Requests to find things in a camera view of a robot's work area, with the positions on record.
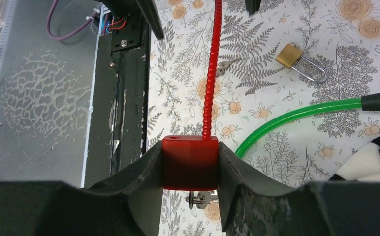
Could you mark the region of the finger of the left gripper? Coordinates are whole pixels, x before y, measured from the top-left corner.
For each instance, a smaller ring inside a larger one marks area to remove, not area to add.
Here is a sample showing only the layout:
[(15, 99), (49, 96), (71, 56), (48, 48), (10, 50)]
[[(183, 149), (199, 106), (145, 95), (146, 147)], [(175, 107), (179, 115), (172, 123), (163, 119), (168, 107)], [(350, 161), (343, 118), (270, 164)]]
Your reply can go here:
[(249, 15), (259, 11), (262, 0), (245, 0), (245, 9)]
[(136, 0), (143, 16), (158, 40), (164, 39), (161, 20), (154, 0)]

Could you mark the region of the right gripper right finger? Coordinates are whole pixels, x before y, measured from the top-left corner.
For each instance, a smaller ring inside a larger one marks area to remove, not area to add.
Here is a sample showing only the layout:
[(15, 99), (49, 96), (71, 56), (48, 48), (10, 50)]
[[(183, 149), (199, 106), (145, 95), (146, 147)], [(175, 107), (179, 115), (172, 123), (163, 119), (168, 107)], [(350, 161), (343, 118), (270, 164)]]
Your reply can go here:
[(284, 185), (219, 144), (220, 216), (229, 236), (380, 236), (380, 183)]

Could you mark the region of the green cable lock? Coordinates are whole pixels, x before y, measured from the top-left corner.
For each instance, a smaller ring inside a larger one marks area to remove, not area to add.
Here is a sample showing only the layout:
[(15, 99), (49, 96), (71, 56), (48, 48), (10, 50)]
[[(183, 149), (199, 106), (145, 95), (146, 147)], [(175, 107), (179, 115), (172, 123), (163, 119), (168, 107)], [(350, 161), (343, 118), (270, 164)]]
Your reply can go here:
[(248, 135), (248, 137), (238, 146), (235, 154), (240, 159), (243, 159), (247, 151), (257, 140), (286, 123), (296, 119), (344, 110), (380, 111), (380, 93), (365, 95), (361, 98), (351, 98), (314, 104), (282, 114), (266, 122)]

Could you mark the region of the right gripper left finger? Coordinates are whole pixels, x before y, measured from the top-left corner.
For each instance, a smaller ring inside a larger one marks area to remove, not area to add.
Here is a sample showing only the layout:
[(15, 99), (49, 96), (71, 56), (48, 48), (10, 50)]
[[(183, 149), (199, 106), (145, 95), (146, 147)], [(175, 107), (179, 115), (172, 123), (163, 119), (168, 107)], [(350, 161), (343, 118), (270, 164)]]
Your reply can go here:
[(89, 188), (61, 181), (0, 182), (0, 236), (156, 236), (161, 142)]

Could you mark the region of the red cable lock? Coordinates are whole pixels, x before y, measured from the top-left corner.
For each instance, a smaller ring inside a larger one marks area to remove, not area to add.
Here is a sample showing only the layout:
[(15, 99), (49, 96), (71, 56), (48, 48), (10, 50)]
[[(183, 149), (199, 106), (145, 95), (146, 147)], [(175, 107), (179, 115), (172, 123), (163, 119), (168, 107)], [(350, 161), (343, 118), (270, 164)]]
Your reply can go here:
[(215, 1), (212, 42), (207, 71), (200, 136), (166, 136), (162, 140), (163, 187), (204, 191), (218, 186), (219, 141), (212, 136), (212, 108), (222, 27), (222, 1)]

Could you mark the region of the brass padlock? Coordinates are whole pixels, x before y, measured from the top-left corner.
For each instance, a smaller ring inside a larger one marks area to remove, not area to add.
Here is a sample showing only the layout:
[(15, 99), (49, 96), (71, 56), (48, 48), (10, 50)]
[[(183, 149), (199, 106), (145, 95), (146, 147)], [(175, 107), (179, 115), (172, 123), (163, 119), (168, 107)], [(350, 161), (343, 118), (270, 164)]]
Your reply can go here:
[[(321, 67), (320, 65), (316, 64), (315, 62), (311, 61), (310, 59), (304, 57), (303, 54), (304, 54), (303, 51), (301, 51), (300, 49), (298, 49), (297, 47), (289, 43), (285, 45), (284, 48), (277, 54), (275, 60), (279, 64), (284, 66), (285, 68), (295, 70), (297, 73), (299, 73), (300, 75), (302, 75), (303, 77), (305, 77), (306, 79), (310, 81), (313, 81), (315, 83), (325, 82), (328, 78), (327, 70)], [(322, 74), (322, 78), (318, 79), (317, 77), (308, 75), (304, 73), (303, 71), (301, 71), (300, 69), (298, 69), (296, 65), (301, 60), (304, 60), (305, 62), (307, 62), (308, 64), (312, 65), (317, 70), (319, 70)]]

